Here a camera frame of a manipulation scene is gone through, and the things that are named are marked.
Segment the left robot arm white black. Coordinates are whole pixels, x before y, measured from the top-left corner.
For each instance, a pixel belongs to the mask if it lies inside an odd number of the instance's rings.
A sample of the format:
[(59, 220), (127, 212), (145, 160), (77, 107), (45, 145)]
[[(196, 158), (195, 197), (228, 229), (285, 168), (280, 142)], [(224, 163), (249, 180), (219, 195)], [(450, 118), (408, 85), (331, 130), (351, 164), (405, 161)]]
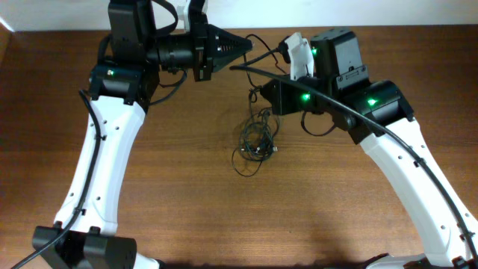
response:
[[(34, 231), (34, 255), (52, 268), (162, 268), (137, 242), (117, 235), (128, 157), (161, 86), (159, 73), (208, 81), (252, 48), (250, 40), (208, 22), (205, 1), (161, 6), (174, 23), (155, 25), (153, 1), (111, 1), (111, 31), (99, 45), (88, 90), (88, 126), (72, 184), (52, 226)], [(178, 22), (184, 32), (177, 33)]]

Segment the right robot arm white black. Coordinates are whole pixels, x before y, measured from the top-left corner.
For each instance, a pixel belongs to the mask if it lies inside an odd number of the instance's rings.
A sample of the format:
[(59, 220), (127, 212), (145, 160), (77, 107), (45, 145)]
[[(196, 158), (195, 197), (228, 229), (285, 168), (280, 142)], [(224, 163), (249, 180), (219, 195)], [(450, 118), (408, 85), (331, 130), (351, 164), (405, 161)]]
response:
[(385, 174), (418, 231), (421, 254), (382, 254), (364, 266), (475, 268), (476, 218), (432, 157), (398, 86), (370, 80), (356, 35), (347, 28), (311, 39), (295, 33), (277, 50), (290, 72), (261, 90), (273, 113), (330, 114), (333, 128), (346, 131)]

